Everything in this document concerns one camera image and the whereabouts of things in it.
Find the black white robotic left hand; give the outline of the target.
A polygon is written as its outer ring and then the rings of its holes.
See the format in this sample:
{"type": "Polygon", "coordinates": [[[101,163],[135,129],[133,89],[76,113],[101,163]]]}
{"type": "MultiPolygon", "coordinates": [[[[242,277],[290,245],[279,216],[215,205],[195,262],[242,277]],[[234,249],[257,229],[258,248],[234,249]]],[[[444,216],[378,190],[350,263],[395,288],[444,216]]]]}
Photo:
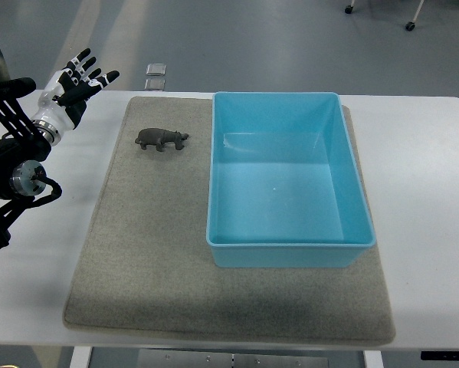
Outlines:
{"type": "Polygon", "coordinates": [[[31,118],[53,133],[62,134],[79,125],[87,101],[113,83],[119,71],[103,73],[95,68],[97,59],[86,48],[56,71],[38,100],[38,111],[31,118]]]}

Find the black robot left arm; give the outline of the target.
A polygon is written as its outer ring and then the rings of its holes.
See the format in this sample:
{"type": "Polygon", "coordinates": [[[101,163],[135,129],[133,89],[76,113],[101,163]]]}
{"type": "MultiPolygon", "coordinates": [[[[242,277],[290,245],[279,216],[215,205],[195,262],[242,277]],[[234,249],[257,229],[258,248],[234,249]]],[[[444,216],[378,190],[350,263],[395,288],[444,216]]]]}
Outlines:
{"type": "Polygon", "coordinates": [[[18,102],[35,89],[29,77],[0,82],[0,123],[7,130],[0,139],[0,250],[9,245],[9,228],[25,210],[62,195],[41,165],[51,145],[18,102]]]}

